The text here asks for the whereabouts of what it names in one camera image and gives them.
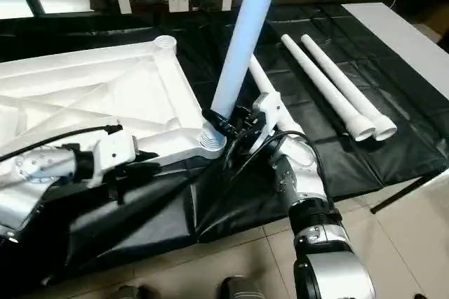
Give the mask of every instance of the black tarp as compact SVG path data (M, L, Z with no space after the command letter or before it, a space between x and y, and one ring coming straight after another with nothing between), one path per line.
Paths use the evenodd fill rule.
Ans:
M236 13L93 16L0 21L0 61L151 41L178 42L178 60L202 107L210 107ZM354 142L342 121L280 42L309 34L381 112L398 126L384 142ZM257 59L293 118L316 142L336 199L443 170L448 166L449 102L341 6L270 9ZM239 104L258 90L248 75ZM211 241L282 218L274 173L255 162L235 185L217 179L220 160L200 159L145 171L121 182L125 205L106 186L45 204L20 244L0 243L1 281L57 282L151 255Z

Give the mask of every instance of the black cable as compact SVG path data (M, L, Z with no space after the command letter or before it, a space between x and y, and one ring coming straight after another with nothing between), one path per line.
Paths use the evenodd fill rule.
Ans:
M96 132L96 131L106 131L108 134L111 134L111 133L120 131L121 129L123 129L121 125L107 125L107 126L83 128L83 129L79 129L76 131L71 131L71 132L60 134L60 135L55 135L51 138L36 142L33 145L29 145L29 146L23 147L22 149L15 150L14 152L11 152L9 154L5 154L2 157L0 157L0 162L6 161L8 159L16 157L17 155L21 155L25 152L33 150L34 148L46 145L50 142L68 138L69 136L78 135L78 134L82 134L82 133Z
M317 170L318 175L320 176L321 180L323 181L323 185L324 185L324 189L326 191L326 194L328 194L326 175L324 173L323 162L322 162L321 157L320 157L320 155L318 153L318 150L317 150L315 144L309 139L309 137L307 137L307 135L305 135L304 133L298 132L298 131L284 131L284 132L280 132L280 133L274 134L270 139L265 140L260 145L260 147L254 153L252 153L251 156L245 161L245 163L235 173L234 177L231 180L234 180L246 168L246 166L259 155L259 153L267 145L269 145L270 143L274 142L275 140L278 140L279 138L283 138L284 136L287 136L287 135L298 135L298 136L300 136L301 138L303 138L305 140L306 144L308 146L310 146L311 149L314 151L314 154L315 154L315 157L316 157L316 170Z
M235 139L232 141L231 145L226 151L226 154L224 156L223 166L222 166L222 173L228 168L229 160L231 159L232 152L236 149L239 142L241 142L245 136L248 134L249 129L247 131L241 132Z

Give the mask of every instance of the white pipe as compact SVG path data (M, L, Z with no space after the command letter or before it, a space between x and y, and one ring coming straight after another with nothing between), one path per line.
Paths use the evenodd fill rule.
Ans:
M373 123L357 112L353 105L341 94L321 70L306 56L301 48L288 36L281 37L282 42L301 65L315 86L324 95L333 109L342 118L348 133L355 141L362 141L370 137L375 131Z
M243 0L241 4L211 107L225 118L229 118L234 109L270 2Z
M374 139L382 141L398 130L391 119L379 112L379 110L367 99L366 96L349 80L348 77L338 68L338 66L320 49L318 45L308 35L301 37L302 43L307 50L315 57L316 61L328 74L332 82L338 87L340 92L350 101L350 103L362 115L372 121L376 130Z
M260 92L276 92L276 89L273 87L272 83L267 77L267 74L265 74L265 71L262 69L262 66L260 66L257 58L254 55L252 55L250 59L250 72L253 75L254 81L257 84ZM298 125L295 120L293 120L292 116L290 115L282 101L277 125L281 131L298 131L304 133L301 126Z

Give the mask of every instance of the tile floor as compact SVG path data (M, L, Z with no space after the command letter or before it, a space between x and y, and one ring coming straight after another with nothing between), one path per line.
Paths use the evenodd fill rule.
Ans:
M337 203L377 298L449 298L449 173L372 215L368 206L404 188ZM123 284L146 284L163 299L215 298L233 274L257 279L267 299L293 299L295 258L287 220L86 276L22 298L104 299Z

